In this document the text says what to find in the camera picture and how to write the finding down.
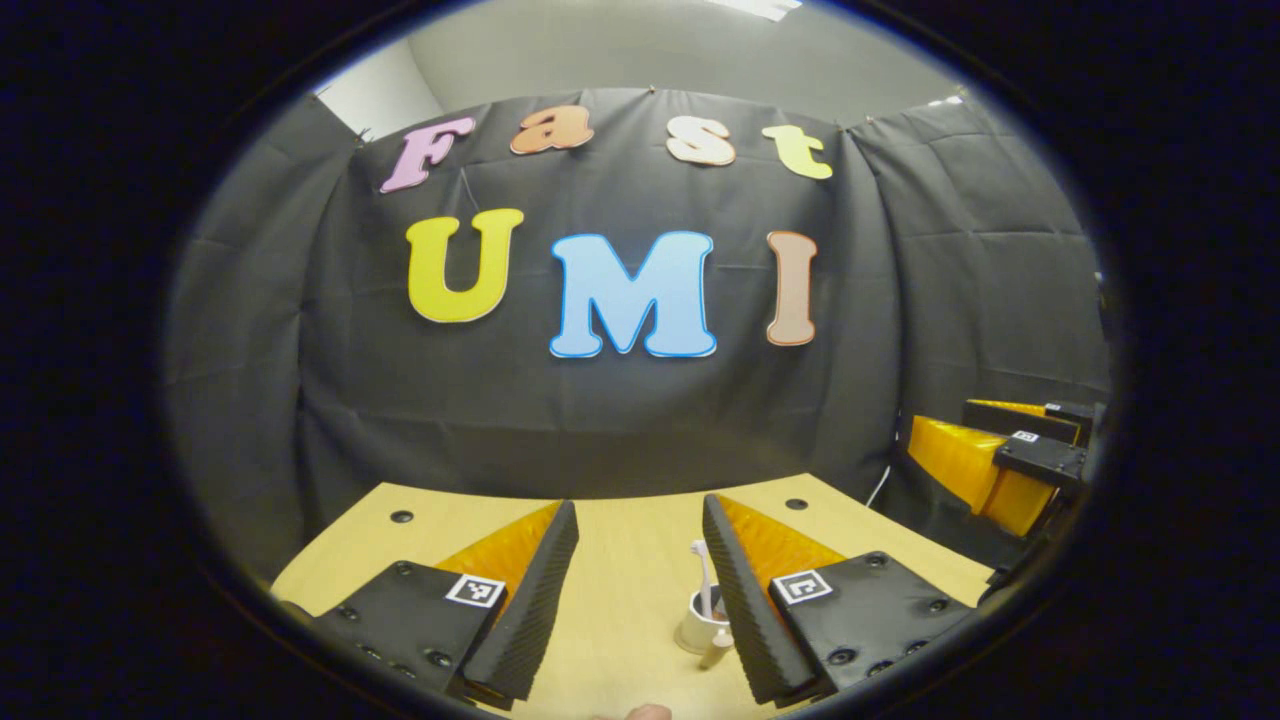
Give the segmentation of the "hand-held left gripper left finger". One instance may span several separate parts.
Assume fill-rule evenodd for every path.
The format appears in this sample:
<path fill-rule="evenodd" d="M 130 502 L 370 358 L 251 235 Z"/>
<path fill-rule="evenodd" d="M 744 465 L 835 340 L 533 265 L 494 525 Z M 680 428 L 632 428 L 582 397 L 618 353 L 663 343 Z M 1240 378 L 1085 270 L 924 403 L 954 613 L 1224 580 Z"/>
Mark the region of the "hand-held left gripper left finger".
<path fill-rule="evenodd" d="M 508 710 L 577 543 L 570 500 L 360 500 L 284 566 L 280 600 L 378 688 Z"/>

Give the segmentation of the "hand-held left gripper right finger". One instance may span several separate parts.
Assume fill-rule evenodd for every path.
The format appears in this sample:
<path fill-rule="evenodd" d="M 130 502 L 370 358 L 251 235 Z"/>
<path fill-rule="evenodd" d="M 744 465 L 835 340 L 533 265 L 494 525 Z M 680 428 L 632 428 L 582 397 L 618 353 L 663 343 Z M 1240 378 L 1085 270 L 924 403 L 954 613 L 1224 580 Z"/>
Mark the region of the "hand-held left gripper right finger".
<path fill-rule="evenodd" d="M 710 493 L 701 533 L 751 697 L 856 694 L 975 612 L 991 570 L 841 493 Z"/>

